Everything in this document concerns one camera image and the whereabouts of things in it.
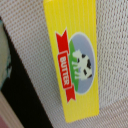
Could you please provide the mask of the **grey teal gripper finger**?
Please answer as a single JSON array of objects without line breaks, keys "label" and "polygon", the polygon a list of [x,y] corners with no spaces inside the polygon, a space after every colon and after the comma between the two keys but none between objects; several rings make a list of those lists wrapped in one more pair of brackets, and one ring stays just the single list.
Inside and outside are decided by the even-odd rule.
[{"label": "grey teal gripper finger", "polygon": [[12,64],[8,39],[4,31],[3,22],[0,20],[0,89],[5,80],[11,76]]}]

